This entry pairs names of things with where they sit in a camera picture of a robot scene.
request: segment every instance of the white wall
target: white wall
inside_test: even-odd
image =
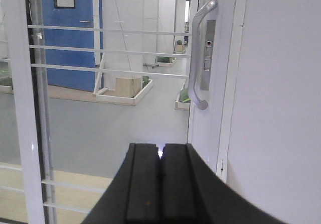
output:
[[[121,30],[143,30],[143,4],[144,0],[102,0],[103,27]],[[104,49],[125,51],[142,51],[142,34],[104,33]],[[142,56],[124,55],[116,53],[107,54],[107,69],[142,71]],[[105,74],[105,86],[115,89],[117,75]]]
[[[247,0],[228,184],[288,223],[321,223],[321,0]]]
[[[176,0],[159,0],[159,23],[160,32],[174,32],[175,30],[175,7]],[[159,35],[158,52],[173,53],[174,36]]]
[[[158,31],[159,0],[144,0],[144,31]],[[158,35],[143,35],[143,51],[157,52]],[[144,64],[155,65],[155,57],[144,56]]]
[[[185,7],[186,0],[176,0],[176,21],[175,21],[175,32],[185,31]],[[184,43],[184,36],[176,36],[176,42],[181,40]]]

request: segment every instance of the wooden floor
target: wooden floor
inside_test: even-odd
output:
[[[1,163],[10,167],[21,166]],[[55,181],[106,189],[111,178],[83,175],[64,171],[55,171]],[[0,185],[23,189],[21,171],[0,168]],[[60,205],[74,206],[81,209],[91,209],[101,197],[101,193],[75,190],[66,187],[55,187],[56,202]],[[56,209],[58,224],[79,224],[86,216],[85,213]],[[28,222],[25,195],[20,192],[0,189],[0,217]]]
[[[58,87],[48,85],[49,97],[58,98],[58,99],[69,99],[69,100],[78,100],[86,102],[102,102],[99,101],[92,92],[75,90],[66,87]]]

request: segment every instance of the blue door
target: blue door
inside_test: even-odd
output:
[[[42,0],[43,21],[47,26],[93,27],[93,0]],[[45,29],[47,46],[94,47],[92,31]],[[47,64],[95,67],[93,52],[46,50]],[[48,69],[48,84],[93,91],[95,73]]]

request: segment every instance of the wooden box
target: wooden box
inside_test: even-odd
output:
[[[183,52],[185,50],[184,45],[176,45],[175,46],[175,51],[176,52]]]
[[[116,78],[116,96],[135,97],[140,90],[140,77]]]

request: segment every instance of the door handle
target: door handle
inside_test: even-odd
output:
[[[191,52],[191,68],[189,76],[188,94],[191,101],[200,110],[205,110],[208,107],[206,100],[200,100],[195,91],[195,83],[198,75],[200,58],[200,24],[204,17],[218,6],[217,0],[210,0],[200,8],[195,14],[192,21],[192,52]]]

